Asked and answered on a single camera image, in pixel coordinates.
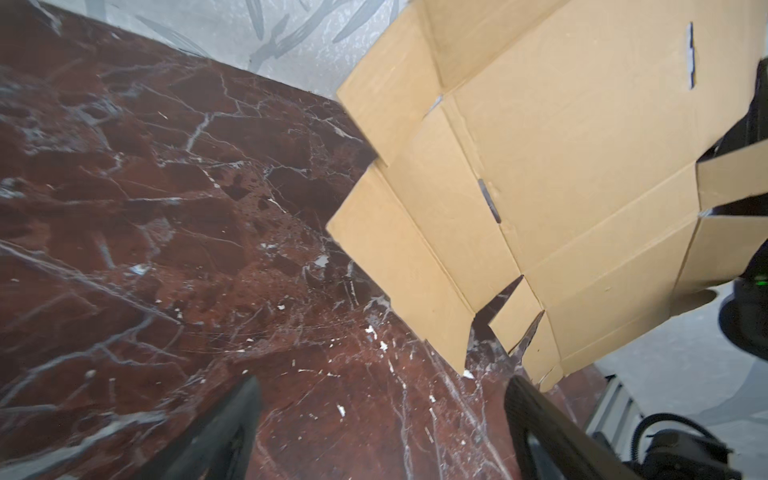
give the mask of red marble surface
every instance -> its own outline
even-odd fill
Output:
[[[0,4],[0,478],[126,478],[242,375],[248,478],[518,478],[519,354],[453,372],[323,229],[373,158],[332,101]]]

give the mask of cardboard flap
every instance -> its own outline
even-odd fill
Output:
[[[550,389],[562,378],[560,352],[547,313],[541,316],[536,333],[523,353],[522,363],[531,381],[543,391]]]
[[[768,2],[695,0],[690,5],[696,74],[689,92],[696,106],[696,154],[701,155],[749,110],[766,47]]]
[[[563,358],[588,348],[648,311],[666,312],[690,238],[693,219],[587,288],[547,308]]]
[[[523,278],[488,325],[504,350],[509,352],[520,343],[541,310],[531,285]]]
[[[520,276],[442,105],[381,172],[475,312]]]
[[[692,165],[746,113],[765,28],[748,14],[764,4],[572,0],[456,91],[523,273]],[[701,69],[689,90],[692,19]],[[750,45],[731,55],[719,41]]]
[[[701,210],[768,192],[768,140],[696,165]]]
[[[414,333],[462,372],[475,314],[376,163],[360,178],[327,230],[389,295],[392,308]]]
[[[391,164],[440,96],[415,8],[403,9],[336,94],[382,160]]]
[[[701,217],[675,296],[695,293],[741,275],[766,239],[768,217]]]
[[[568,0],[421,0],[443,91],[468,80]]]
[[[682,225],[694,222],[698,210],[696,173],[690,165],[525,275],[545,308],[557,305]]]

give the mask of open cardboard box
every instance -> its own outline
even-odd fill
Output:
[[[475,314],[542,389],[739,275],[768,142],[697,164],[754,92],[768,2],[416,0],[339,89],[380,158],[327,229],[457,371]]]

